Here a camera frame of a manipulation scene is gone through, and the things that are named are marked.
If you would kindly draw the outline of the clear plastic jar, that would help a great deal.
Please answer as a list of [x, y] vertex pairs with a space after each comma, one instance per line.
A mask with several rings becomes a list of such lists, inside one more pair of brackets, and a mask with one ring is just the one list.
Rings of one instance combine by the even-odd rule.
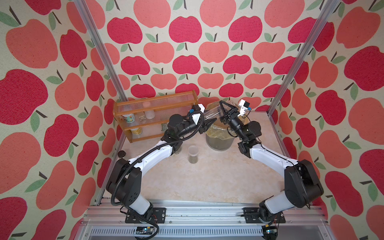
[[210, 110], [204, 112], [205, 120], [219, 119], [224, 115], [222, 107], [220, 105], [213, 107]]

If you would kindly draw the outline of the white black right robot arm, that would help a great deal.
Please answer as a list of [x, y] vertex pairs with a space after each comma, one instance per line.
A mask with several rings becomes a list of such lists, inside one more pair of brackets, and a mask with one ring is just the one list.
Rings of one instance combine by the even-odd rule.
[[259, 161], [284, 178], [284, 189], [278, 195], [259, 204], [259, 216], [263, 221], [291, 208], [309, 207], [310, 203], [324, 194], [323, 186], [313, 164], [308, 160], [297, 161], [263, 146], [259, 137], [261, 125], [256, 121], [244, 124], [240, 117], [249, 103], [242, 101], [240, 108], [225, 101], [219, 102], [220, 121], [240, 139], [241, 154]]

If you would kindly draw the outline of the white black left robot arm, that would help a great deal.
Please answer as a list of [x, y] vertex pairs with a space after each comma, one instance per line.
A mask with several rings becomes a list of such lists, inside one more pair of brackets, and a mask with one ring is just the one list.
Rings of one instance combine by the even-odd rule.
[[217, 118], [206, 117], [203, 111], [204, 106], [199, 104], [185, 116], [172, 115], [161, 140], [138, 157], [125, 160], [120, 153], [106, 185], [106, 190], [112, 194], [113, 206], [122, 206], [147, 219], [152, 215], [153, 204], [141, 195], [142, 178], [156, 164], [174, 155], [184, 141], [211, 127]]

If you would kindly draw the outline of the second jar behind left arm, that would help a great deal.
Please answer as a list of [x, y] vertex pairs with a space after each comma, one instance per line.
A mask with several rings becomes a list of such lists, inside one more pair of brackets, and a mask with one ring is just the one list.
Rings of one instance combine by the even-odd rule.
[[175, 155], [178, 155], [182, 151], [182, 146], [180, 146], [175, 152]]

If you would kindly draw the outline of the clear jar with mung beans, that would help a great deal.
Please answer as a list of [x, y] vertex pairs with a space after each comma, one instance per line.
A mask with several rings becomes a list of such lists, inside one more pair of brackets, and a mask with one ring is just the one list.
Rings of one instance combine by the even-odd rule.
[[191, 164], [195, 164], [199, 159], [199, 148], [195, 145], [191, 145], [188, 148], [188, 161]]

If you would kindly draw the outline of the packet on lower shelf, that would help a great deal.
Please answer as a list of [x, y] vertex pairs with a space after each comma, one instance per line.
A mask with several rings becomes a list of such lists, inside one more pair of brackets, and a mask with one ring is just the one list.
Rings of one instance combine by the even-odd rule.
[[162, 126], [162, 132], [165, 132], [168, 129], [168, 123], [161, 124]]

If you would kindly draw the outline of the white bottle on shelf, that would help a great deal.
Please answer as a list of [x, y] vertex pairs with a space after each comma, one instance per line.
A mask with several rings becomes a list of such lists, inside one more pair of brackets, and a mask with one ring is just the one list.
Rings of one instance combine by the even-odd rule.
[[151, 119], [154, 119], [156, 114], [155, 114], [155, 111], [154, 110], [147, 110], [147, 111], [144, 111], [145, 113], [145, 116], [148, 120], [151, 120]]

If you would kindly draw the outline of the wooden spice rack shelf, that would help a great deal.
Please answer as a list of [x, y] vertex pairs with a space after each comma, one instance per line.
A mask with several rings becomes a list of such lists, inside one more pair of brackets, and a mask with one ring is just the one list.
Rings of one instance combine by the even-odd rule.
[[113, 114], [130, 143], [163, 136], [174, 114], [187, 115], [198, 103], [195, 91], [115, 103]]

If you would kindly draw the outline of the yellow container lower shelf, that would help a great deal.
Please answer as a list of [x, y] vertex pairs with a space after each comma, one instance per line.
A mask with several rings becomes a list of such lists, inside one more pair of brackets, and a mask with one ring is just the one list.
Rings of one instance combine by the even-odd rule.
[[130, 129], [132, 135], [134, 136], [139, 136], [142, 134], [143, 129], [142, 128], [135, 128], [135, 129]]

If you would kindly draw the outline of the green label cup on shelf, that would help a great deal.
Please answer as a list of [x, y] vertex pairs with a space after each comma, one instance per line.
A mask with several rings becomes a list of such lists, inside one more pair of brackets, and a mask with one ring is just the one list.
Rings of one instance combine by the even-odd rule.
[[122, 115], [124, 121], [128, 124], [131, 124], [133, 122], [135, 122], [136, 118], [135, 118], [135, 115], [134, 114], [125, 114], [125, 115]]

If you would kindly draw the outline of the small black lid spice jar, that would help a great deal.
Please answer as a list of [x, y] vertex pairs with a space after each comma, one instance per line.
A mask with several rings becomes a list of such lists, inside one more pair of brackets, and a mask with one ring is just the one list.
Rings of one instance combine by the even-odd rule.
[[122, 159], [122, 158], [124, 158], [124, 157], [125, 157], [125, 155], [126, 155], [126, 152], [125, 152], [125, 151], [123, 151], [123, 150], [121, 150], [121, 151], [119, 151], [119, 152], [118, 152], [118, 157], [119, 157], [119, 159]]

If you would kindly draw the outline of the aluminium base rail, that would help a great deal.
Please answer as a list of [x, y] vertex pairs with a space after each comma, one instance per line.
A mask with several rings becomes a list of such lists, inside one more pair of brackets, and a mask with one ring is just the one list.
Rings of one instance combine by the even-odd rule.
[[[293, 208], [283, 211], [270, 224], [251, 218], [255, 204], [153, 201], [160, 228], [156, 240], [334, 240], [336, 236], [322, 209]], [[75, 240], [134, 240], [154, 230], [125, 209], [103, 199], [89, 207], [75, 230]]]

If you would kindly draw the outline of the right aluminium frame post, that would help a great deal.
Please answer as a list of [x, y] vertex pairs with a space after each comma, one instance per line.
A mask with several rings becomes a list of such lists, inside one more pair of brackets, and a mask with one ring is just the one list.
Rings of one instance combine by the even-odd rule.
[[271, 102], [271, 105], [267, 111], [267, 115], [270, 119], [272, 118], [272, 114], [275, 111], [276, 107], [281, 102], [281, 99], [284, 93], [286, 92], [286, 90], [288, 89], [290, 82], [294, 79], [296, 73], [298, 72], [299, 68], [304, 62], [306, 56], [309, 54], [312, 48], [314, 48], [313, 45], [315, 41], [317, 40], [320, 33], [322, 32], [330, 16], [334, 13], [334, 11], [337, 9], [340, 3], [341, 1], [336, 1], [336, 0], [327, 1], [325, 3], [323, 9], [320, 12], [319, 17], [315, 21], [315, 24], [309, 33], [309, 36], [304, 42], [303, 47], [300, 49], [299, 54], [297, 55], [289, 73], [287, 74], [286, 77], [284, 77], [281, 87], [279, 88], [276, 96]]

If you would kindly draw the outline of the aluminium frame post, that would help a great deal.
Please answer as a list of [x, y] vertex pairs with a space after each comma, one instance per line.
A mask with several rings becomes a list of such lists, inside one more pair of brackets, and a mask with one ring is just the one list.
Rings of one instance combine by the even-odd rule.
[[336, 0], [327, 1], [325, 3], [323, 9], [320, 12], [319, 17], [315, 21], [315, 24], [309, 33], [309, 36], [304, 42], [303, 47], [300, 49], [299, 54], [297, 55], [289, 73], [287, 74], [286, 77], [284, 77], [281, 87], [279, 88], [276, 96], [271, 102], [271, 105], [267, 111], [267, 115], [270, 119], [272, 118], [272, 114], [275, 111], [276, 107], [281, 102], [281, 99], [284, 93], [286, 92], [286, 90], [288, 89], [290, 82], [294, 79], [296, 73], [298, 72], [299, 68], [304, 62], [306, 56], [309, 54], [312, 48], [314, 48], [313, 45], [315, 41], [317, 40], [320, 33], [322, 32], [330, 16], [334, 13], [334, 11], [337, 9], [340, 3], [341, 1], [336, 1]]
[[99, 53], [99, 56], [105, 66], [105, 69], [112, 80], [116, 90], [117, 94], [122, 102], [128, 101], [128, 98], [125, 94], [125, 90], [123, 88], [123, 85], [120, 81], [120, 78], [114, 68], [114, 65], [112, 63], [112, 60], [109, 56], [109, 53], [107, 51], [107, 48], [105, 47], [104, 42], [102, 41], [99, 30], [97, 29], [96, 23], [92, 17], [91, 11], [87, 6], [86, 1], [74, 1], [75, 5], [77, 7], [77, 10], [79, 11], [79, 14], [91, 36], [91, 39]]

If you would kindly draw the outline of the left aluminium frame post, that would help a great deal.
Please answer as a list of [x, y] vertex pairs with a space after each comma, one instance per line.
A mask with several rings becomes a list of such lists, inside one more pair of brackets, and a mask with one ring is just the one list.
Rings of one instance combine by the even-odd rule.
[[120, 81], [120, 78], [114, 68], [114, 65], [112, 63], [112, 60], [109, 56], [109, 53], [107, 51], [107, 48], [105, 47], [104, 42], [102, 41], [99, 30], [97, 29], [96, 23], [92, 17], [91, 11], [87, 6], [86, 1], [74, 1], [75, 5], [77, 7], [77, 10], [79, 11], [79, 14], [91, 36], [91, 39], [99, 53], [99, 56], [105, 66], [105, 69], [112, 80], [116, 90], [117, 94], [122, 102], [128, 101], [128, 98], [125, 94], [125, 90], [123, 88], [123, 85]]

